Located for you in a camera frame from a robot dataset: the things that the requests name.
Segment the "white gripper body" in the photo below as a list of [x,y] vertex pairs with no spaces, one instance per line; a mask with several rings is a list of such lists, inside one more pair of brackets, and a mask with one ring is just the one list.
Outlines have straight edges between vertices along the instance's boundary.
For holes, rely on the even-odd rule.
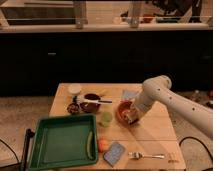
[[149,110],[149,107],[144,103],[134,101],[130,105],[130,112],[128,114],[128,123],[133,124],[138,122]]

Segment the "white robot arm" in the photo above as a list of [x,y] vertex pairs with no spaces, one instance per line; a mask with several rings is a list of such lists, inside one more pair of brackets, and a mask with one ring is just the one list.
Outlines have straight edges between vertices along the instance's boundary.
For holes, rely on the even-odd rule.
[[127,114],[128,124],[139,121],[158,101],[180,114],[213,140],[213,110],[171,91],[172,81],[166,75],[146,79]]

